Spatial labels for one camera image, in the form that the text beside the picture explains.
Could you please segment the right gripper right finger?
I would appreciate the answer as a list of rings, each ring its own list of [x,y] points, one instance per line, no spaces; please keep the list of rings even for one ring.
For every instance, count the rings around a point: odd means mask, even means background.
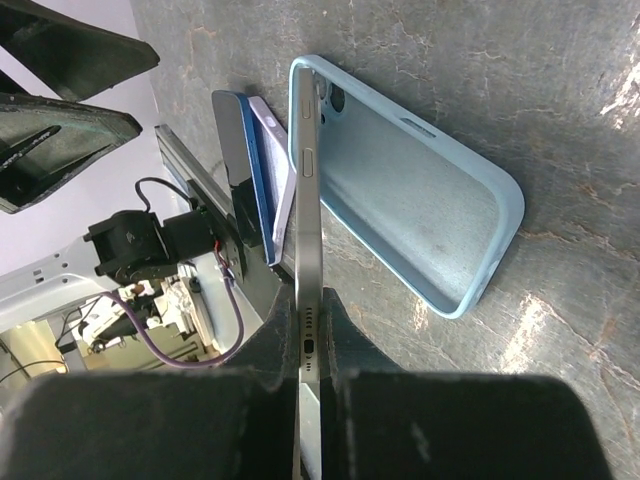
[[[544,375],[407,371],[326,289],[320,326],[326,479],[608,479],[591,417]]]

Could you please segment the lavender phone case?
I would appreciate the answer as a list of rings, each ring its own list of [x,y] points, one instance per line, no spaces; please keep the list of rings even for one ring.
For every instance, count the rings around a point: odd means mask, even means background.
[[[293,205],[296,180],[289,161],[288,135],[261,97],[250,97],[249,104],[258,121],[262,136],[265,157],[262,165],[266,168],[269,206],[273,210],[271,214],[274,227],[273,241],[274,245],[282,250]]]

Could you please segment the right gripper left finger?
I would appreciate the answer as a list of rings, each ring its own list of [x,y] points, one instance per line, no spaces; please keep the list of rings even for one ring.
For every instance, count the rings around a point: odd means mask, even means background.
[[[44,375],[1,422],[5,479],[290,479],[298,327],[281,288],[266,321],[212,369]]]

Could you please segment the light blue phone case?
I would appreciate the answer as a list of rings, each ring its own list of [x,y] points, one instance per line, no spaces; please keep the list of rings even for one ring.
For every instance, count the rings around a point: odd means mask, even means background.
[[[320,209],[331,212],[437,315],[456,319],[484,293],[525,212],[504,170],[329,61],[318,95]]]

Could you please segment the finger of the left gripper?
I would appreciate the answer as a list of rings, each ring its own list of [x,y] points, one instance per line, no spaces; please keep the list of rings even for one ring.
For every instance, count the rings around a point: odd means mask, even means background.
[[[155,68],[147,43],[34,1],[1,3],[1,47],[67,101],[87,100]]]
[[[26,94],[1,95],[1,210],[16,214],[137,138],[129,114]]]

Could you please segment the blue edged black phone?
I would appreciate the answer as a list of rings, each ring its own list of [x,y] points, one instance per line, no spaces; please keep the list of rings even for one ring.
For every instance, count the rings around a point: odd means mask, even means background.
[[[249,98],[240,92],[215,90],[211,101],[239,236],[249,247],[262,246],[266,264],[273,266],[272,208],[262,168],[261,136]]]

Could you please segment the pink edged black phone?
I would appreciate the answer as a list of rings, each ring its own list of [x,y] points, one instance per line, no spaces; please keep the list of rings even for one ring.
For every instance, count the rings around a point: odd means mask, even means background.
[[[319,327],[323,297],[323,251],[318,167],[318,95],[314,72],[297,67],[292,76],[290,157],[296,167],[295,302],[299,324],[301,383],[299,442],[312,479],[322,477],[319,400]]]

